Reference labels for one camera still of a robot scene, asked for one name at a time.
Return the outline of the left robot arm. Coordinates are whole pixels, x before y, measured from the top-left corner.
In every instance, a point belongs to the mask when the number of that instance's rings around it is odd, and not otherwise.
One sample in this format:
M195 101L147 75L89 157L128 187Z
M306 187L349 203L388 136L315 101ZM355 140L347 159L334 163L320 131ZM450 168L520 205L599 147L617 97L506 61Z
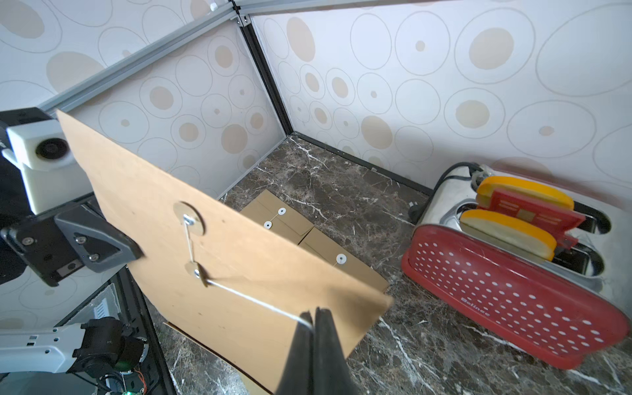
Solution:
M18 171L1 162L1 283L32 269L47 285L57 285L80 268L100 271L131 263L143 253L112 226L96 198L79 197L45 214L26 213ZM86 373L99 379L137 368L149 346L113 317L47 329L2 329L1 374Z

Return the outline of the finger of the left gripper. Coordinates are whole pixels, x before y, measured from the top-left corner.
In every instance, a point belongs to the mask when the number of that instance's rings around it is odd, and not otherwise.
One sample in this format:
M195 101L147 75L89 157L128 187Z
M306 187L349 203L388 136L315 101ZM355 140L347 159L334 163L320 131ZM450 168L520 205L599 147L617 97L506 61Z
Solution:
M110 224L97 203L82 203L54 216L56 226L82 263L103 273L143 257L138 244Z

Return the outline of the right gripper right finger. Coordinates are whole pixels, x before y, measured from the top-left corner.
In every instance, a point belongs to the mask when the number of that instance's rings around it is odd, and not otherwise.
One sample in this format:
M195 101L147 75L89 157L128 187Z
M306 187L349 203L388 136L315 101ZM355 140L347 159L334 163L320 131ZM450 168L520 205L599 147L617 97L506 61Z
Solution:
M315 311L314 394L357 394L329 309Z

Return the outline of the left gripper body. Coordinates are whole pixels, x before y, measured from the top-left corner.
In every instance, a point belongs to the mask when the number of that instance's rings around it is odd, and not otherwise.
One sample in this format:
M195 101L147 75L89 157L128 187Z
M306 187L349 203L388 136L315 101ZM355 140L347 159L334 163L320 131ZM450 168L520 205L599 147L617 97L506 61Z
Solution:
M10 218L1 226L1 246L8 249L5 257L28 266L47 286L58 286L85 265L56 226L54 216L82 203L98 204L88 194L39 215Z

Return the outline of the brown file envelope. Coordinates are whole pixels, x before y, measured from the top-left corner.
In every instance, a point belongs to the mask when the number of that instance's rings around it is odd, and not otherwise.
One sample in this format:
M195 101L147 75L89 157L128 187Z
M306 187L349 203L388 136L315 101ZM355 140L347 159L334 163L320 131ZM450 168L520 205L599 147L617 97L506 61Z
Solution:
M266 189L240 213L294 245L314 228L312 222Z
M179 330L267 390L278 387L297 317L332 312L349 355L392 304L368 286L64 112L57 114L106 220L143 257L129 270Z
M378 291L385 292L389 287L388 281L375 270L315 227L301 240L299 247Z

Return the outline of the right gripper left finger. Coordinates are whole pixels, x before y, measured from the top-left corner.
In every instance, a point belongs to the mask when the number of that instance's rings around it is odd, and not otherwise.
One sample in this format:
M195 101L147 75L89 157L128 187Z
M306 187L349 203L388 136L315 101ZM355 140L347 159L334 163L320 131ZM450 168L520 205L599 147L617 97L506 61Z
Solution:
M300 315L276 395L308 395L314 392L314 323L310 312Z

